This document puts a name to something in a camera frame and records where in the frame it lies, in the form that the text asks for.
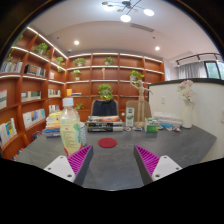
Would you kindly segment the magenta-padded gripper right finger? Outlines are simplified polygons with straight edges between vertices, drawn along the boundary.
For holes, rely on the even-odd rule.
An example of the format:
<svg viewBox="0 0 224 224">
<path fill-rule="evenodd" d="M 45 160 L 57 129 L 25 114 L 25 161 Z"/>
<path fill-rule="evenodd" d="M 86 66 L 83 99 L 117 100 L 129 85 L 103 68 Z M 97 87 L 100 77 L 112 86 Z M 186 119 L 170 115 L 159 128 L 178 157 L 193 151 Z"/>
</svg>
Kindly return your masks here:
<svg viewBox="0 0 224 224">
<path fill-rule="evenodd" d="M 181 170 L 169 156 L 158 156 L 138 145 L 134 146 L 134 156 L 144 185 Z"/>
</svg>

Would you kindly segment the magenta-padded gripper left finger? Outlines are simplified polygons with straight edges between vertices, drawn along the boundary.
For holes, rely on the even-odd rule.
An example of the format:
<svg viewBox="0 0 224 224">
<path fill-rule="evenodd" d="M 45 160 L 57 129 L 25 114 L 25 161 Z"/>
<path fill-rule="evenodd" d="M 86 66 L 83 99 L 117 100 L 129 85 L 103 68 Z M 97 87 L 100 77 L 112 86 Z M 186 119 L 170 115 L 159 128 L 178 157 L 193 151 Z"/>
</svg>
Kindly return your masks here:
<svg viewBox="0 0 224 224">
<path fill-rule="evenodd" d="M 92 156 L 93 146 L 89 145 L 69 156 L 58 156 L 44 170 L 82 186 Z"/>
</svg>

